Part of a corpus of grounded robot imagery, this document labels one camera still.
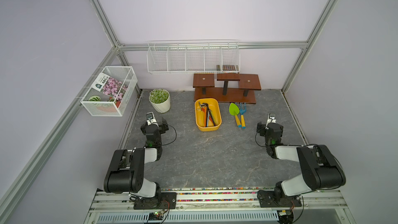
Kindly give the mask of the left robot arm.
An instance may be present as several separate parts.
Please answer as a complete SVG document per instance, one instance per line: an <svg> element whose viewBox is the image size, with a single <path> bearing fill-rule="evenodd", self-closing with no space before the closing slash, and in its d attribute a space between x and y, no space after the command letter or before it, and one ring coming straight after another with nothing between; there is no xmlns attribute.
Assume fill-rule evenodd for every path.
<svg viewBox="0 0 398 224"><path fill-rule="evenodd" d="M104 179L104 191L114 194L129 192L138 198L157 198L160 186L144 178L144 168L146 164L160 159L163 151L161 135L168 130L164 118L161 122L143 124L141 131L146 137L145 146L114 152Z"/></svg>

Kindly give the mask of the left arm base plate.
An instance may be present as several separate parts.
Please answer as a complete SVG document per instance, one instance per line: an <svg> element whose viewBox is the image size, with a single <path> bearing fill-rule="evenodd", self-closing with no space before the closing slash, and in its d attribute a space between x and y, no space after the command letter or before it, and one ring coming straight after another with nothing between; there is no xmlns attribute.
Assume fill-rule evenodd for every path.
<svg viewBox="0 0 398 224"><path fill-rule="evenodd" d="M177 203L177 193L161 192L153 198L142 198L134 202L135 210L146 209L175 209Z"/></svg>

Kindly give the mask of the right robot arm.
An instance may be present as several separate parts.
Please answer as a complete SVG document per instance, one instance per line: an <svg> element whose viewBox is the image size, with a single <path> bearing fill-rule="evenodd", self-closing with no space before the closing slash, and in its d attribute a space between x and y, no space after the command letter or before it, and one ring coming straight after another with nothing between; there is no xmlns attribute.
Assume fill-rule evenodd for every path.
<svg viewBox="0 0 398 224"><path fill-rule="evenodd" d="M297 162L300 165L300 175L276 184L274 198L295 197L321 189L338 189L345 185L344 170L327 146L285 145L282 143L283 130L282 125L274 122L259 122L256 129L256 134L265 139L263 146L269 156L273 159Z"/></svg>

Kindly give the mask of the small black hex key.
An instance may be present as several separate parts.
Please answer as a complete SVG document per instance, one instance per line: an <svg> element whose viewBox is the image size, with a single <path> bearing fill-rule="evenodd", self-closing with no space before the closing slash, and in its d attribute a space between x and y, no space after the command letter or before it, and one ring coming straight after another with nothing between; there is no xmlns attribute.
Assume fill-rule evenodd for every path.
<svg viewBox="0 0 398 224"><path fill-rule="evenodd" d="M207 104L204 104L203 105L203 109L204 109L204 121L205 121L205 125L204 125L204 127L208 127L208 119L209 119L209 116L208 116L208 105Z"/></svg>

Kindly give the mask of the orange hex key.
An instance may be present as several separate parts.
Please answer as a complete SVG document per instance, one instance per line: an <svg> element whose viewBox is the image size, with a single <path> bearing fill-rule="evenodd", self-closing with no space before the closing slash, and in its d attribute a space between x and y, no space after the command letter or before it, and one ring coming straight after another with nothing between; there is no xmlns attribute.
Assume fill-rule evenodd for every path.
<svg viewBox="0 0 398 224"><path fill-rule="evenodd" d="M209 116L209 119L208 119L208 127L210 127L210 126L212 125L212 118L211 118L211 115L210 115L209 106L208 106L208 116Z"/></svg>

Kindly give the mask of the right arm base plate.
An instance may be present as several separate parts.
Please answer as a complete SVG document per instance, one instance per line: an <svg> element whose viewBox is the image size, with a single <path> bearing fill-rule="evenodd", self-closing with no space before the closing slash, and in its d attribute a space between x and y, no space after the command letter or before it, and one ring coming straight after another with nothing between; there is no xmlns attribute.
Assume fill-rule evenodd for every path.
<svg viewBox="0 0 398 224"><path fill-rule="evenodd" d="M301 207L302 202L299 196L278 196L274 191L259 190L257 192L257 198L261 208L265 207L282 207L282 208L294 208Z"/></svg>

